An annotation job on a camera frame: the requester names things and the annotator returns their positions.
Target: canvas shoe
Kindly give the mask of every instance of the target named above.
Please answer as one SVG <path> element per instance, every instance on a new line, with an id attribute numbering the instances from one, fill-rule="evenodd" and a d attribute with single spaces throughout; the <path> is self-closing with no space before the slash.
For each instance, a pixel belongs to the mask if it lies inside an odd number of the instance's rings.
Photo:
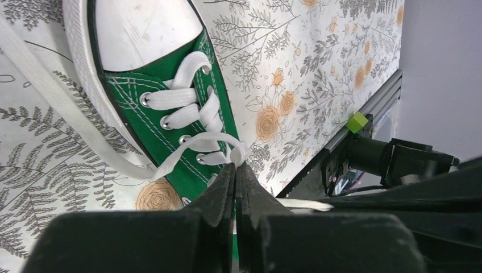
<path id="1" fill-rule="evenodd" d="M 65 0 L 63 7 L 74 65 L 95 108 L 155 166 L 189 144 L 166 177 L 181 197 L 196 198 L 231 161 L 218 136 L 238 135 L 194 8 L 187 0 Z M 203 132 L 211 136 L 189 142 Z"/>

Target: floral tablecloth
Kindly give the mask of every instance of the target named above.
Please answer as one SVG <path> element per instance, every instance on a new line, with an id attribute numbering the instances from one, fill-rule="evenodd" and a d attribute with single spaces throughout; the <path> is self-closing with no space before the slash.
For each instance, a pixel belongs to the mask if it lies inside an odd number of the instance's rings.
<path id="1" fill-rule="evenodd" d="M 93 109 L 78 84 L 60 0 L 1 0 L 7 18 L 109 143 L 153 168 Z M 403 0 L 195 0 L 248 162 L 279 193 L 398 68 Z M 56 215 L 179 209 L 168 181 L 106 165 L 0 50 L 0 273 L 17 272 Z"/>
<path id="2" fill-rule="evenodd" d="M 273 195 L 398 68 L 404 0 L 194 0 Z"/>

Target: white shoelace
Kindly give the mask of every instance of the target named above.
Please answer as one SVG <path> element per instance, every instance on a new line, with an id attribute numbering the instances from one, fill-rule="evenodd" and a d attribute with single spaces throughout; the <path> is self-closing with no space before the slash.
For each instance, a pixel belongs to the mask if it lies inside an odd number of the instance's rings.
<path id="1" fill-rule="evenodd" d="M 166 82 L 171 90 L 162 90 L 146 94 L 144 106 L 157 110 L 180 108 L 172 115 L 163 118 L 160 122 L 165 129 L 177 129 L 187 126 L 199 120 L 205 127 L 205 133 L 199 133 L 193 137 L 185 138 L 185 142 L 171 153 L 156 171 L 138 167 L 125 158 L 121 157 L 107 143 L 97 128 L 82 114 L 73 100 L 64 92 L 62 86 L 53 78 L 27 47 L 27 44 L 13 30 L 10 23 L 0 19 L 0 48 L 10 61 L 19 69 L 34 88 L 45 100 L 70 124 L 81 136 L 85 143 L 100 156 L 108 165 L 120 173 L 129 177 L 155 181 L 172 172 L 182 153 L 187 149 L 198 152 L 211 152 L 207 155 L 198 156 L 203 164 L 217 165 L 233 162 L 236 167 L 243 164 L 250 149 L 244 142 L 240 142 L 231 135 L 221 133 L 222 122 L 219 119 L 219 99 L 214 90 L 208 88 L 209 99 L 202 108 L 197 106 L 197 94 L 190 88 L 194 74 L 200 68 L 210 69 L 206 55 L 201 52 L 190 54 L 182 62 L 174 80 Z M 218 141 L 225 142 L 234 147 L 227 155 L 219 150 Z M 292 208 L 311 208 L 320 211 L 328 211 L 333 206 L 315 201 L 278 199 L 283 205 Z"/>
<path id="2" fill-rule="evenodd" d="M 179 108 L 174 113 L 161 119 L 161 127 L 166 130 L 181 129 L 191 123 L 200 121 L 207 132 L 221 132 L 223 122 L 219 117 L 220 102 L 212 86 L 207 87 L 208 100 L 200 107 L 196 90 L 191 88 L 194 76 L 199 69 L 203 73 L 209 73 L 211 63 L 206 54 L 194 51 L 188 54 L 179 66 L 173 80 L 165 82 L 170 90 L 160 90 L 141 95 L 140 104 L 153 110 L 170 110 Z M 226 155 L 219 151 L 217 140 L 199 139 L 196 142 L 187 142 L 190 135 L 184 135 L 179 140 L 182 145 L 190 145 L 189 148 L 197 152 L 211 152 L 207 155 L 198 154 L 196 160 L 205 165 L 220 165 L 231 162 Z M 230 149 L 226 145 L 226 154 L 229 156 Z"/>

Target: gray wall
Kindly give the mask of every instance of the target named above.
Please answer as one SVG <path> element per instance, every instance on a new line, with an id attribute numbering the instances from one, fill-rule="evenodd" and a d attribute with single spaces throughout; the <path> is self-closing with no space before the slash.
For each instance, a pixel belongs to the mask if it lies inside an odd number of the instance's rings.
<path id="1" fill-rule="evenodd" d="M 398 137 L 482 155 L 482 0 L 405 0 Z"/>

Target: green block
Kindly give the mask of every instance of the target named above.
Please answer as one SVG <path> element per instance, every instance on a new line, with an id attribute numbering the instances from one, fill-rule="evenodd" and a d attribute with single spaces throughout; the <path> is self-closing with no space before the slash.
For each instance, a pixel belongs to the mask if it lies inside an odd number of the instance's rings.
<path id="1" fill-rule="evenodd" d="M 352 133 L 356 134 L 360 131 L 366 124 L 368 119 L 362 115 L 360 112 L 356 112 L 353 117 L 351 117 L 347 124 L 345 125 Z"/>

